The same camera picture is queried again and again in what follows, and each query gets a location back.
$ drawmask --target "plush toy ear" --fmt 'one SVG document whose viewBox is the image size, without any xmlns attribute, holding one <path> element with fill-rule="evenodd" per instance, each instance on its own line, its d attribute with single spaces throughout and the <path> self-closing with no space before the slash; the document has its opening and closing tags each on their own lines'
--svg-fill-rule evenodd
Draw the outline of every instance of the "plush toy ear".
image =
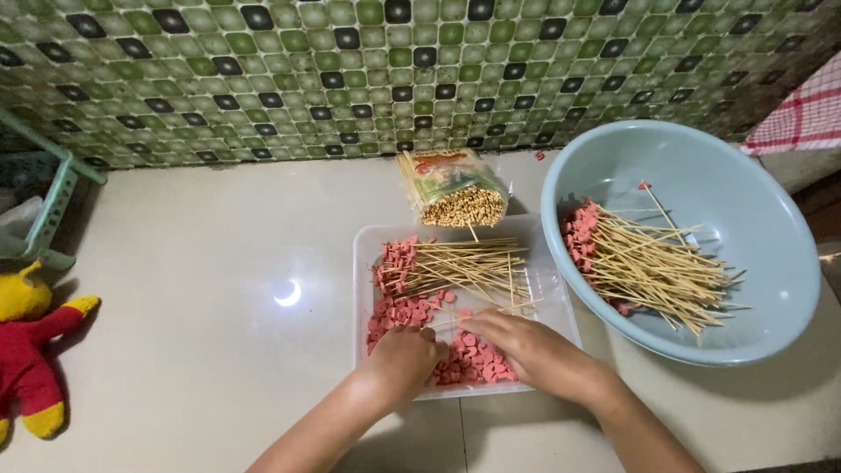
<svg viewBox="0 0 841 473">
<path fill-rule="evenodd" d="M 24 284 L 28 285 L 29 287 L 35 286 L 35 282 L 32 280 L 32 273 L 41 269 L 41 260 L 36 259 L 34 263 L 30 264 L 26 269 L 22 269 L 18 275 L 20 276 L 21 280 L 23 280 Z"/>
</svg>

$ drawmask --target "clear plastic tray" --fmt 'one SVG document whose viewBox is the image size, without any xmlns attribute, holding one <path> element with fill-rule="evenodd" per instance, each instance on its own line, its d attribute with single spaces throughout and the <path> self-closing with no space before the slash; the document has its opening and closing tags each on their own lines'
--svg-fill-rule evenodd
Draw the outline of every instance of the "clear plastic tray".
<svg viewBox="0 0 841 473">
<path fill-rule="evenodd" d="M 540 223 L 539 214 L 506 216 L 497 226 L 475 229 L 479 240 L 515 237 L 522 247 L 529 247 L 523 258 L 526 260 L 526 280 L 534 305 L 535 318 L 565 336 L 581 347 L 578 328 L 575 326 L 572 306 L 569 304 L 566 283 L 549 252 Z M 426 241 L 436 237 L 439 242 L 464 242 L 472 240 L 469 230 L 439 226 L 366 226 L 357 233 L 353 241 L 353 366 L 368 357 L 365 337 L 368 335 L 368 319 L 373 313 L 374 297 L 379 297 L 371 283 L 371 265 L 378 264 L 382 255 L 381 245 L 394 239 L 417 235 Z M 455 289 L 458 309 L 479 310 L 488 306 L 466 290 Z M 446 312 L 436 312 L 435 321 L 444 322 L 452 317 Z M 434 327 L 438 337 L 446 342 L 452 338 L 454 324 Z M 479 396 L 504 392 L 529 391 L 532 388 L 521 383 L 505 381 L 493 385 L 448 385 L 433 386 L 420 394 L 417 401 L 447 397 Z"/>
</svg>

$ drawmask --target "green mosaic tile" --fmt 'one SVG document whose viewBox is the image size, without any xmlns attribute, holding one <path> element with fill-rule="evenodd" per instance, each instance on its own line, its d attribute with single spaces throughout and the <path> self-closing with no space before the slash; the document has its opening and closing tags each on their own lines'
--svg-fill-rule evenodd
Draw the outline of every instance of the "green mosaic tile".
<svg viewBox="0 0 841 473">
<path fill-rule="evenodd" d="M 8 0 L 0 101 L 100 167 L 744 137 L 834 52 L 837 0 Z"/>
</svg>

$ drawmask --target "hand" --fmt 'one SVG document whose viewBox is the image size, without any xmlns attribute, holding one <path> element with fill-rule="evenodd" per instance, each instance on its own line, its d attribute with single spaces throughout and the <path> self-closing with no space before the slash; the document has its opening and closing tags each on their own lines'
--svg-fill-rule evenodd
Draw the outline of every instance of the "hand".
<svg viewBox="0 0 841 473">
<path fill-rule="evenodd" d="M 606 364 L 540 322 L 486 309 L 458 325 L 501 348 L 524 383 L 589 409 L 622 383 Z"/>
<path fill-rule="evenodd" d="M 435 365 L 447 355 L 447 344 L 436 343 L 431 328 L 394 327 L 352 376 L 385 415 L 415 399 Z"/>
</svg>

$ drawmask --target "plastic bag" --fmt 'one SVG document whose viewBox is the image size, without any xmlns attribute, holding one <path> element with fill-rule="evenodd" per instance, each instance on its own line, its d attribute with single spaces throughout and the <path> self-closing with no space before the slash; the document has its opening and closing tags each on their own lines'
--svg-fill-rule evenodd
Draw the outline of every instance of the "plastic bag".
<svg viewBox="0 0 841 473">
<path fill-rule="evenodd" d="M 505 185 L 470 148 L 403 151 L 397 163 L 424 225 L 494 226 L 508 209 Z"/>
</svg>

